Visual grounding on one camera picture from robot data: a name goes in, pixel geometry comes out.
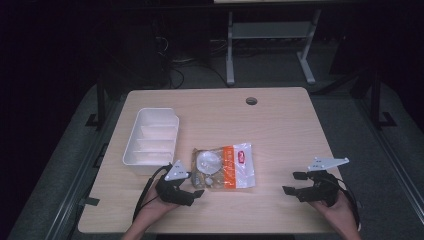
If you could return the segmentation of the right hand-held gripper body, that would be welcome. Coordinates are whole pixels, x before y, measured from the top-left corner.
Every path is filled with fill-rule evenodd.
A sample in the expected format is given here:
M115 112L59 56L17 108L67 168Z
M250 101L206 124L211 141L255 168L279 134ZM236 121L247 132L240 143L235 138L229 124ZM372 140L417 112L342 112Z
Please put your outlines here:
M343 188L339 185L340 179L328 172L329 169L347 164L348 158L322 158L315 157L307 167L308 180L313 181L311 187L297 189L295 195L300 202L324 201L329 207L337 200L339 191Z

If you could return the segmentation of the black metal stand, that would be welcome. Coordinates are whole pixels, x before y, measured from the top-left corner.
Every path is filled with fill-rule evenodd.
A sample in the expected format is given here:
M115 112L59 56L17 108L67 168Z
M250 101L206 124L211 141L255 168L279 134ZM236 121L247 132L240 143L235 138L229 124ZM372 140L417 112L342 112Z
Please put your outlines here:
M377 71L372 72L370 120L373 126L381 130L383 127L395 127L396 122L389 112L380 111L381 80Z
M96 93L97 112L89 116L85 125L88 127L95 127L96 130L99 131L106 120L106 91L102 82L96 84Z

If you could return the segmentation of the white metal stand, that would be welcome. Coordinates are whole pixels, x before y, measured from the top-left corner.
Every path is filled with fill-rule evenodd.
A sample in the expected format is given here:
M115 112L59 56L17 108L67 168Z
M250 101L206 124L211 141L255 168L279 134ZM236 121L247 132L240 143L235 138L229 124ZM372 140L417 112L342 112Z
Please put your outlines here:
M291 22L235 22L233 13L228 14L227 28L227 55L226 55L226 83L235 84L233 64L233 41L245 39L304 39L305 46L296 53L306 82L310 85L316 83L307 56L313 42L318 26L321 10L314 11L310 21Z

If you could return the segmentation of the person's left hand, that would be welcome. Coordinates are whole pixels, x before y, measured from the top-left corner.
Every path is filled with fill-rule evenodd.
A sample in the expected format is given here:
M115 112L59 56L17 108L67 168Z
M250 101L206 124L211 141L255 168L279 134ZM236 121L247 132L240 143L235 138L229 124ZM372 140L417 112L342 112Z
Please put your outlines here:
M164 202L160 199L155 189L156 184L157 182L154 182L153 186L147 192L142 208L136 218L138 222L153 224L170 211L178 208L177 204Z

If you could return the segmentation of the person's right hand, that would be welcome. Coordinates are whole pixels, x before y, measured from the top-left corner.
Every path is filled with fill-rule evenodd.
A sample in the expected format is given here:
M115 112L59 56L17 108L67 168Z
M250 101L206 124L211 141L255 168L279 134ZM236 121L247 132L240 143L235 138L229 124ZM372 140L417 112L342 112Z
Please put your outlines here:
M331 223L354 223L356 225L350 202L341 191L338 192L336 203L331 207L326 206L321 201L310 202L310 205L315 208L330 225Z

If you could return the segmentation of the clear snack bag orange label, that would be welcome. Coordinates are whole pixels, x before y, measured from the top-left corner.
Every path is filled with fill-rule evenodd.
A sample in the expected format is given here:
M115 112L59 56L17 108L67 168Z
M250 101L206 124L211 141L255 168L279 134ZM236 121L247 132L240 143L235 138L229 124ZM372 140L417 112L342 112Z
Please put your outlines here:
M192 185L196 189L246 189L256 186L252 145L242 143L192 154Z

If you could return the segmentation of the grey floor rail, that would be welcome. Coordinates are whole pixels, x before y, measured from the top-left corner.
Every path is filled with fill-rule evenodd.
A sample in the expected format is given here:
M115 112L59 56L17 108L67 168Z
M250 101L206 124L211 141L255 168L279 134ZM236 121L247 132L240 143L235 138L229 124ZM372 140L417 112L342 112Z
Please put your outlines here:
M91 117L97 119L96 101L84 102L77 109L49 170L52 186L47 190L58 200L58 206L42 240L73 240L77 235L77 225L122 107L122 101L107 100L106 120L101 127L87 125Z
M412 181L405 167L401 163L401 158L395 153L394 148L390 145L387 137L383 134L383 127L377 125L371 120L371 113L363 100L355 100L355 105L365 122L377 140L380 148L385 153L402 190L409 200L415 214L424 225L424 196L419 192L417 186Z

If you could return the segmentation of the white divided plastic bin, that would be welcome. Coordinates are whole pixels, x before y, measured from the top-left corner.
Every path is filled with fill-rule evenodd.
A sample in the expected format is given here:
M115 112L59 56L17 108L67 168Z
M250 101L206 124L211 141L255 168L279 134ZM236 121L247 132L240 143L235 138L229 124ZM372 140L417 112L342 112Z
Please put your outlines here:
M152 175L174 161L179 118L172 108L137 113L122 162L138 175Z

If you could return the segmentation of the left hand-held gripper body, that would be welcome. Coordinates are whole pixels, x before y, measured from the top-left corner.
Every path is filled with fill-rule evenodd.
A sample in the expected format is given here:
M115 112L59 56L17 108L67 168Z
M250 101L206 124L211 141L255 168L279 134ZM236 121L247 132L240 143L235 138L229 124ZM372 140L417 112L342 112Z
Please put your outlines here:
M155 187L162 201L183 206L193 204L193 193L180 189L181 184L188 179L187 172L180 160L169 165L169 170L160 177Z

